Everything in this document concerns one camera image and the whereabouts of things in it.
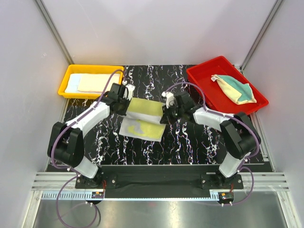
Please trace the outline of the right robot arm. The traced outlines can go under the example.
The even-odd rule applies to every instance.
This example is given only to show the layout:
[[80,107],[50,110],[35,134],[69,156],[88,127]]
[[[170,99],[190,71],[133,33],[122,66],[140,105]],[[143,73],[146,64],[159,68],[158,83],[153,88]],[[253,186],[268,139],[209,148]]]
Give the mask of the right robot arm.
[[248,115],[244,112],[227,114],[200,106],[185,92],[176,95],[163,92],[162,97],[166,104],[162,107],[160,123],[172,124],[182,118],[221,132],[227,154],[212,181],[220,188],[227,188],[245,161],[260,150],[261,138]]

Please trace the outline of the pink towel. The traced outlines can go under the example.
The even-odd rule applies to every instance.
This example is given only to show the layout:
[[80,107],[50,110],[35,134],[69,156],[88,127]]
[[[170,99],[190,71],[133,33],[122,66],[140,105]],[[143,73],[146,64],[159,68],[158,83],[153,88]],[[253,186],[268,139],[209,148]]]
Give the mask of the pink towel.
[[118,84],[120,74],[114,74],[109,80],[111,74],[80,74],[80,81],[77,87],[79,92],[84,93],[101,93],[109,91],[112,84]]

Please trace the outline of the teal patterned towel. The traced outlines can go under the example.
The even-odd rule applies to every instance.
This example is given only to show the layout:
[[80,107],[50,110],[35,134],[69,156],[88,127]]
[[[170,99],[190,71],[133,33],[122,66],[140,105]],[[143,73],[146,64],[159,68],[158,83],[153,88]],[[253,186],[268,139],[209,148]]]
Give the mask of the teal patterned towel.
[[212,75],[211,80],[217,82],[222,92],[235,104],[257,103],[249,83],[241,83],[227,75]]

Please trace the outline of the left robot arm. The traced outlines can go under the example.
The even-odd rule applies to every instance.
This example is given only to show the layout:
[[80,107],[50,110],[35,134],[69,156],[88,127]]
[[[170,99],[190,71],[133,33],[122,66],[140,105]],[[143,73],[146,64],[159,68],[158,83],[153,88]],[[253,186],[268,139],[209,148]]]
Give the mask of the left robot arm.
[[134,90],[134,85],[114,83],[79,116],[66,123],[55,123],[47,149],[53,165],[56,161],[65,164],[84,176],[90,187],[98,188],[103,181],[102,171],[85,156],[84,137],[111,114],[126,115]]

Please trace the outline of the light blue towel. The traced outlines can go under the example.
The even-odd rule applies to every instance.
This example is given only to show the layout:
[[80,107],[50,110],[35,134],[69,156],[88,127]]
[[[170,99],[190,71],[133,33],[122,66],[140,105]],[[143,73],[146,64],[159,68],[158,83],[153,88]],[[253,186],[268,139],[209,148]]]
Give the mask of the light blue towel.
[[71,74],[65,89],[65,93],[79,93],[78,86],[81,80],[82,74]]

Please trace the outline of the yellow-green towel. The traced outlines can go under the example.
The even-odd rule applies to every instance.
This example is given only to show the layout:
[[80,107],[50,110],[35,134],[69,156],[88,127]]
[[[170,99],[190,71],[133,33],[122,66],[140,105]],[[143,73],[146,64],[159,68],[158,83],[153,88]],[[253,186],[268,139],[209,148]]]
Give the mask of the yellow-green towel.
[[161,124],[162,102],[132,98],[123,117],[119,134],[146,141],[160,142],[166,125]]

